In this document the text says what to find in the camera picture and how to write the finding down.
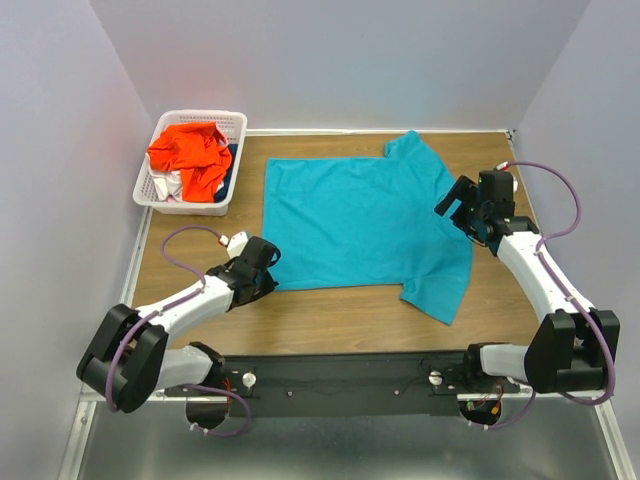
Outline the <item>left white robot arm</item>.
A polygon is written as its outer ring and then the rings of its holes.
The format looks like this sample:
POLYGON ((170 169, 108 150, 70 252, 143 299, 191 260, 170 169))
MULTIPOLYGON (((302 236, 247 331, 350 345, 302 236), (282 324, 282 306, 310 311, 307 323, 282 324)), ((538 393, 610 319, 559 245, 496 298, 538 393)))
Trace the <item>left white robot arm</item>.
POLYGON ((194 285, 151 305, 110 308, 76 367, 76 377, 114 411, 130 413, 157 390, 202 384, 218 362, 203 346, 171 350, 173 339, 275 290, 269 272, 281 257, 272 243, 241 232, 226 246, 229 261, 194 285))

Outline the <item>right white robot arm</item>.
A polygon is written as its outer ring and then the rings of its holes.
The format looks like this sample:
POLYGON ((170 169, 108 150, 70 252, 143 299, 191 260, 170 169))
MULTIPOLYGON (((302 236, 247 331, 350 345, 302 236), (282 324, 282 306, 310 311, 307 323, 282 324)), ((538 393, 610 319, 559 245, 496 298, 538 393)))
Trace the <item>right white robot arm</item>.
POLYGON ((465 373, 473 380, 509 377, 538 394, 601 404, 616 386, 620 321, 579 293, 548 252, 547 236, 529 217, 516 215, 510 166, 484 170, 476 180, 459 177, 435 208, 508 268, 539 321, 527 346, 470 345, 465 373))

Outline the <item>teal t shirt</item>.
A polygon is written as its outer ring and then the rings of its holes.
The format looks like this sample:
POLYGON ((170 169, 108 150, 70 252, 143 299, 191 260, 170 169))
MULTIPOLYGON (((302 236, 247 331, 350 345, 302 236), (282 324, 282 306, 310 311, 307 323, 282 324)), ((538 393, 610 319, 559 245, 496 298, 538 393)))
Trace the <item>teal t shirt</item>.
POLYGON ((263 237, 281 258, 281 291, 399 285, 401 300, 453 323, 470 283, 473 247, 437 203, 454 184, 415 131, 380 157, 271 158, 263 237))

